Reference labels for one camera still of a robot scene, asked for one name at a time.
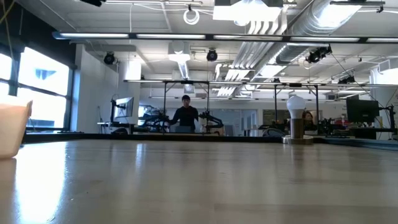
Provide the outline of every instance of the lamp base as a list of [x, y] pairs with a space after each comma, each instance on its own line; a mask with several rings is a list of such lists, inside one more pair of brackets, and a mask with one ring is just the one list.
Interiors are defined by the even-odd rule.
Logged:
[[304, 144], [304, 145], [311, 145], [313, 144], [313, 137], [311, 136], [304, 136], [302, 139], [292, 139], [291, 136], [285, 136], [282, 138], [283, 144]]

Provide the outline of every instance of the beige cup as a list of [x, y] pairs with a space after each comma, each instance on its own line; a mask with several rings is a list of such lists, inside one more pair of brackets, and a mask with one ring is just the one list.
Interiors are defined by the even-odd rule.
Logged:
[[32, 101], [15, 96], [0, 97], [0, 159], [18, 154], [31, 114]]

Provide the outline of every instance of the computer monitor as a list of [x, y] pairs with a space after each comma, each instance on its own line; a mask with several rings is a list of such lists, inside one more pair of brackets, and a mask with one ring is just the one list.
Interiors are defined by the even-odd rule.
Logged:
[[380, 115], [376, 100], [346, 100], [347, 118], [350, 122], [374, 122]]
[[132, 116], [134, 98], [123, 98], [116, 100], [116, 106], [114, 107], [114, 118], [128, 118]]

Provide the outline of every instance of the wooden table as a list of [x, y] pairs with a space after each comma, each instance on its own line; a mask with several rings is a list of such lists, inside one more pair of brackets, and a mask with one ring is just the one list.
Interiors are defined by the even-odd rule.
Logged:
[[398, 153], [80, 140], [0, 161], [0, 223], [396, 223]]

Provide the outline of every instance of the man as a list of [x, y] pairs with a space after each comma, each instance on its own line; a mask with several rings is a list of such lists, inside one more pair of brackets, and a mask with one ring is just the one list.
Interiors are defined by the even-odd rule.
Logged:
[[195, 132], [195, 122], [196, 119], [198, 121], [198, 110], [196, 108], [191, 107], [189, 104], [191, 102], [191, 98], [188, 95], [184, 95], [182, 97], [183, 106], [174, 114], [173, 120], [170, 121], [170, 125], [177, 123], [180, 120], [180, 126], [190, 127], [191, 132]]

